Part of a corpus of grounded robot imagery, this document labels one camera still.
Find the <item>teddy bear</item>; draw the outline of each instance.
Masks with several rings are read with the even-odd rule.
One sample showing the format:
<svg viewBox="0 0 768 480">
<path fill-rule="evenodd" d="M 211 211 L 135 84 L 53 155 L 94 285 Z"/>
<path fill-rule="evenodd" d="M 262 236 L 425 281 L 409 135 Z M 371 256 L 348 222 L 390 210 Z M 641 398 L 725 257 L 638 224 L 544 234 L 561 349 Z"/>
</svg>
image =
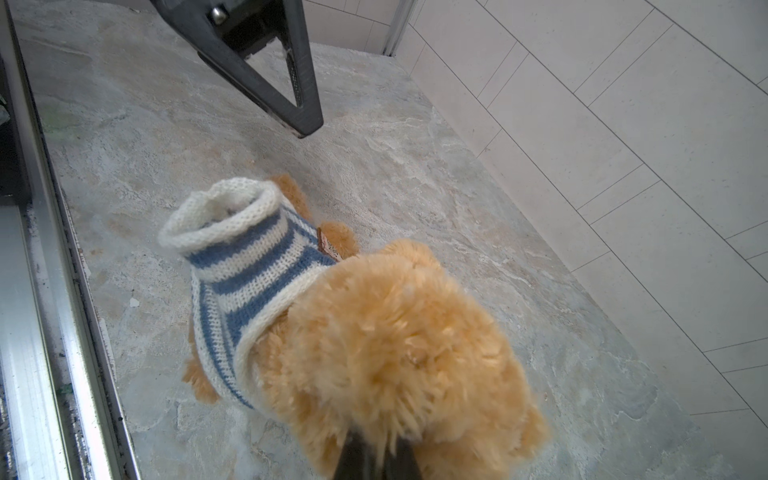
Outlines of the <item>teddy bear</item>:
<svg viewBox="0 0 768 480">
<path fill-rule="evenodd" d="M 290 175 L 192 193 L 159 241 L 191 266 L 183 381 L 287 424 L 322 476 L 350 432 L 377 465 L 406 440 L 425 480 L 507 478 L 548 438 L 507 338 L 432 251 L 360 253 Z"/>
</svg>

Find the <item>silver metal frame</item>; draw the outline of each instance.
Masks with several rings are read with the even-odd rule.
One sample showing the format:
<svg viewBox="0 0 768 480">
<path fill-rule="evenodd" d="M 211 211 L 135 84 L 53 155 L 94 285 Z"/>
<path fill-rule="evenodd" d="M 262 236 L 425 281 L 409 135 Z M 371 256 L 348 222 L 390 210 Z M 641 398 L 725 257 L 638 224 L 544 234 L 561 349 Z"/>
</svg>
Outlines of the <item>silver metal frame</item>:
<svg viewBox="0 0 768 480">
<path fill-rule="evenodd" d="M 413 5 L 415 4 L 415 0 L 400 0 L 400 3 L 397 4 L 395 17 L 392 19 L 392 23 L 389 24 L 389 31 L 386 34 L 383 55 L 391 57 L 395 54 L 397 44 L 400 43 L 402 33 L 406 30 L 408 18 L 411 16 L 411 10 L 413 10 Z"/>
<path fill-rule="evenodd" d="M 0 207 L 0 361 L 15 464 L 22 480 L 69 480 L 25 233 L 18 207 Z"/>
<path fill-rule="evenodd" d="M 74 248 L 75 239 L 64 197 L 42 140 L 8 4 L 3 3 L 0 8 L 0 54 L 8 77 L 49 287 L 58 314 L 87 450 L 90 471 L 84 475 L 97 480 L 138 479 L 133 445 L 123 421 L 104 342 L 84 281 L 81 258 Z"/>
</svg>

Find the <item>triangular hole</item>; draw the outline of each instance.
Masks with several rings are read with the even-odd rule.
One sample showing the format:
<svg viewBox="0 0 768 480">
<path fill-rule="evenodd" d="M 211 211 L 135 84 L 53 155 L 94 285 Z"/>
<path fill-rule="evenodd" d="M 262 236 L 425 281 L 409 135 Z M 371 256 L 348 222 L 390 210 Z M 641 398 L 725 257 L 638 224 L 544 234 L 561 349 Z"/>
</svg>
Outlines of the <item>triangular hole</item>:
<svg viewBox="0 0 768 480">
<path fill-rule="evenodd" d="M 296 106 L 296 95 L 290 82 L 283 44 L 276 38 L 264 48 L 246 58 L 246 63 L 264 77 L 275 89 Z"/>
</svg>

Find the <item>wall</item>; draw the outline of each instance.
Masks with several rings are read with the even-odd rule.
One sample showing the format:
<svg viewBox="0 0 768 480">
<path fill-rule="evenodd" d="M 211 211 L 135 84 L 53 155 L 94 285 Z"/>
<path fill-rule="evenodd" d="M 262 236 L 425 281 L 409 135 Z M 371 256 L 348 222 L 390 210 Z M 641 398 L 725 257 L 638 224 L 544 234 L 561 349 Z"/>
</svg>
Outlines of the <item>wall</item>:
<svg viewBox="0 0 768 480">
<path fill-rule="evenodd" d="M 419 0 L 396 52 L 743 478 L 768 472 L 768 3 Z"/>
<path fill-rule="evenodd" d="M 381 54 L 398 0 L 304 0 L 310 41 Z"/>
</svg>

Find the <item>screw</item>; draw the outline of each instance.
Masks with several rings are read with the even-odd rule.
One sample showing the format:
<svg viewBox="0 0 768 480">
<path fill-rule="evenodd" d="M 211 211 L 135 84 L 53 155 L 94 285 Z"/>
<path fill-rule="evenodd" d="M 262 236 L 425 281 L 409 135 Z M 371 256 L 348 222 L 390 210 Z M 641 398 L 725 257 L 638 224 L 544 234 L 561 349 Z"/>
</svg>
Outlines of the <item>screw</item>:
<svg viewBox="0 0 768 480">
<path fill-rule="evenodd" d="M 214 7 L 210 11 L 210 19 L 214 21 L 216 25 L 223 24 L 230 16 L 227 15 L 227 11 L 224 10 L 223 6 L 220 7 Z"/>
</svg>

